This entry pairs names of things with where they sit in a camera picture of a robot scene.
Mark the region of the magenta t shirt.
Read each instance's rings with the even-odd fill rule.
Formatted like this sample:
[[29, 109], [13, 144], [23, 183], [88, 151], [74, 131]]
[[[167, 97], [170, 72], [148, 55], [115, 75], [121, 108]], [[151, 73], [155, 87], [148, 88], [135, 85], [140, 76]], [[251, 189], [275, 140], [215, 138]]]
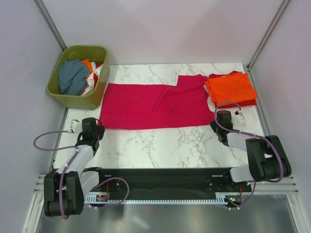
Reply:
[[110, 83], [100, 121], [107, 129], [122, 130], [209, 125], [214, 113], [207, 104], [206, 79], [180, 75], [176, 85]]

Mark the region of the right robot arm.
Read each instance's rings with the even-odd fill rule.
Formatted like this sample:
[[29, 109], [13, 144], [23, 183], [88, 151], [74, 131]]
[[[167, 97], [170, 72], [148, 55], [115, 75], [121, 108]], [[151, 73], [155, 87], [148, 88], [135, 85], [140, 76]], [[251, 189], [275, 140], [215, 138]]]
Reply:
[[231, 168], [223, 178], [226, 190], [234, 191], [240, 182], [275, 182], [291, 175], [292, 168], [278, 136], [255, 137], [234, 132], [231, 112], [227, 110], [217, 111], [210, 126], [223, 145], [247, 153], [248, 164]]

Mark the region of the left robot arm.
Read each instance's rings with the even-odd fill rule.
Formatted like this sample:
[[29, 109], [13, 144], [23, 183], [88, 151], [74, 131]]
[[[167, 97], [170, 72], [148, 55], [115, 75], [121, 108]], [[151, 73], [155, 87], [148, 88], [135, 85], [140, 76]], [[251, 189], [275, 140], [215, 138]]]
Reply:
[[107, 180], [97, 171], [84, 171], [99, 149], [105, 128], [93, 117], [82, 120], [75, 151], [58, 170], [44, 177], [44, 213], [67, 219], [83, 211], [85, 196], [94, 188], [105, 189]]

